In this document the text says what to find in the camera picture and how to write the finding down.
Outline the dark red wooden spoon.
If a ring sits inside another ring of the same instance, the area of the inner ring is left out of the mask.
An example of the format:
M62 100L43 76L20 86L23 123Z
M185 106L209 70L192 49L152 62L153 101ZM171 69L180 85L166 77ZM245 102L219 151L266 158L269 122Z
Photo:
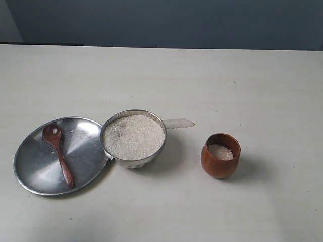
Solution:
M64 160L64 158L61 154L61 150L60 150L60 141L61 141L61 137L62 137L62 130L61 130L60 126L58 126L55 123L50 123L50 124L46 125L43 128L42 136L43 136L43 139L48 144L50 144L54 148L54 150L56 151L56 153L58 155L59 163L61 166L61 170L62 170L64 179L65 179L68 187L70 187L70 188L74 187L75 183L74 183L73 176L72 176L72 174L67 166L67 163Z

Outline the round steel plate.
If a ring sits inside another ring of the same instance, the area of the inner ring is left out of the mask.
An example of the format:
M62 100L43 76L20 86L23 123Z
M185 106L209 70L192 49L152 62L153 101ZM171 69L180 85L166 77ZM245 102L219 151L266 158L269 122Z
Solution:
M84 117L59 118L38 127L15 154L17 181L41 196L66 195L90 184L108 162L101 129L100 123Z

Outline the clear tape strip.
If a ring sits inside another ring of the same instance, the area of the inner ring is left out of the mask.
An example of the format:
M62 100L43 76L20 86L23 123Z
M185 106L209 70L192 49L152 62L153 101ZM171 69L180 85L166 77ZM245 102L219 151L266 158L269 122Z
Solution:
M189 128L195 125L193 121L185 118L166 119L163 123L167 129Z

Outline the steel bowl of rice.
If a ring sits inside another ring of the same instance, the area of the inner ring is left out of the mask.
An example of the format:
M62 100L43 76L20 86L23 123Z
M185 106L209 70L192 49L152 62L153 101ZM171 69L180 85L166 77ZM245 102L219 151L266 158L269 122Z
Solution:
M146 110L126 110L102 126L100 141L106 156L116 164L136 169L154 161L167 140L164 122Z

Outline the brown wooden cup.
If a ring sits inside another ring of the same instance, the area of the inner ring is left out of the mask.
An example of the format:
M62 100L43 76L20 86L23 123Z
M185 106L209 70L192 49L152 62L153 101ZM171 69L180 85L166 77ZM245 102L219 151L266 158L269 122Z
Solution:
M201 152L204 171L217 179L225 179L236 170L241 154L238 141L229 134L211 135Z

